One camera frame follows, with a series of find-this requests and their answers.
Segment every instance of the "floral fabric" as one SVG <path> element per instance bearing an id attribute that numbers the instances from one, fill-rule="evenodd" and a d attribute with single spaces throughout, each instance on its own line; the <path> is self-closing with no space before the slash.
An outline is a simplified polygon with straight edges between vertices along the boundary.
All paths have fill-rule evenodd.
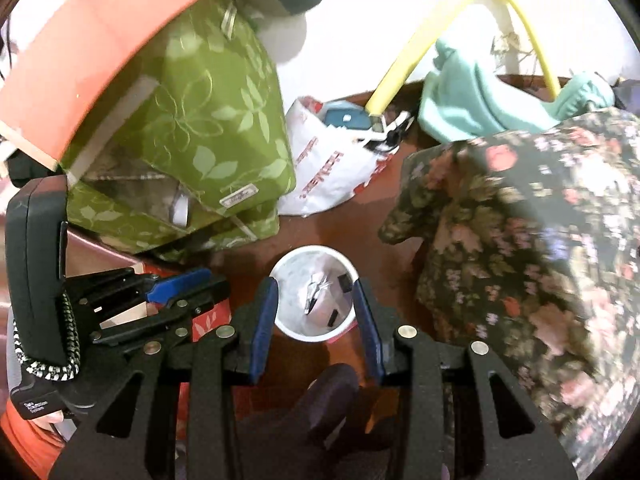
<path id="1" fill-rule="evenodd" d="M 501 355 L 581 479 L 640 400 L 639 128 L 607 108 L 415 153 L 380 229 L 425 240 L 439 338 Z"/>

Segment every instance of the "teal cloth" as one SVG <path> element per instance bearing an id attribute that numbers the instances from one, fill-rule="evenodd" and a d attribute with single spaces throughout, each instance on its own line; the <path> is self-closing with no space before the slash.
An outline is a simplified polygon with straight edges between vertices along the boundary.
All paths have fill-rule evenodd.
<path id="1" fill-rule="evenodd" d="M 613 90 L 594 73 L 575 75 L 558 98 L 546 103 L 500 81 L 491 56 L 436 42 L 435 70 L 424 80 L 420 127 L 440 142 L 473 139 L 505 130 L 540 133 L 586 113 L 589 103 L 606 108 Z"/>

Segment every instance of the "metal screw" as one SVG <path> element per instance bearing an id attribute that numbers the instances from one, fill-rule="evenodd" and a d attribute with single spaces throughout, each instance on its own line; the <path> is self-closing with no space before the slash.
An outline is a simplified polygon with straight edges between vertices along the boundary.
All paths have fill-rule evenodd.
<path id="1" fill-rule="evenodd" d="M 398 328 L 398 333 L 405 339 L 411 339 L 412 337 L 416 337 L 418 335 L 418 331 L 414 326 L 411 325 L 402 325 L 400 328 Z"/>
<path id="2" fill-rule="evenodd" d="M 153 355 L 157 354 L 161 348 L 162 345 L 158 341 L 149 341 L 145 344 L 143 350 L 145 351 L 145 354 Z"/>
<path id="3" fill-rule="evenodd" d="M 219 326 L 216 329 L 216 335 L 219 338 L 222 338 L 222 339 L 226 339 L 227 337 L 231 337 L 235 333 L 236 333 L 236 329 L 233 328 L 231 325 Z"/>
<path id="4" fill-rule="evenodd" d="M 484 341 L 473 341 L 471 349 L 478 355 L 487 355 L 489 353 L 489 347 Z"/>

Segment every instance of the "yellow hose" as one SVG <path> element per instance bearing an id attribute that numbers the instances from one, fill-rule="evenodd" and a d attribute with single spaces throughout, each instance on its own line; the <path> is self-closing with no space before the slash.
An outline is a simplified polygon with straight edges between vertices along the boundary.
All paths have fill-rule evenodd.
<path id="1" fill-rule="evenodd" d="M 369 114 L 380 115 L 385 111 L 386 107 L 389 106 L 391 100 L 402 88 L 404 82 L 411 75 L 411 72 L 414 71 L 418 63 L 420 63 L 420 60 L 430 49 L 431 45 L 447 30 L 447 27 L 449 27 L 455 17 L 474 1 L 475 0 L 444 0 L 436 5 L 434 11 L 422 22 L 418 30 L 409 40 L 409 43 L 404 46 L 398 58 L 382 78 L 376 91 L 373 92 L 371 99 L 369 99 L 366 105 Z M 560 83 L 549 66 L 548 60 L 538 42 L 538 37 L 533 32 L 533 28 L 526 19 L 520 6 L 514 0 L 505 1 L 513 7 L 522 20 L 533 49 L 538 56 L 540 66 L 542 67 L 542 73 L 545 76 L 545 85 L 550 91 L 552 98 L 557 98 L 560 93 Z"/>

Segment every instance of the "label tag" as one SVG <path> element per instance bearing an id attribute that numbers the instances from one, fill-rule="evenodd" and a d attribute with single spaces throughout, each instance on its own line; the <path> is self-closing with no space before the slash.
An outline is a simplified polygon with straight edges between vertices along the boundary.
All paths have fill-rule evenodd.
<path id="1" fill-rule="evenodd" d="M 243 202 L 247 198 L 251 198 L 256 193 L 258 193 L 258 188 L 255 187 L 254 184 L 247 184 L 246 186 L 238 189 L 238 191 L 234 191 L 232 194 L 220 199 L 220 204 L 225 209 L 231 209 L 233 206 Z"/>
<path id="2" fill-rule="evenodd" d="M 49 403 L 46 400 L 43 400 L 41 402 L 24 402 L 23 404 L 31 413 L 38 413 L 44 410 Z"/>

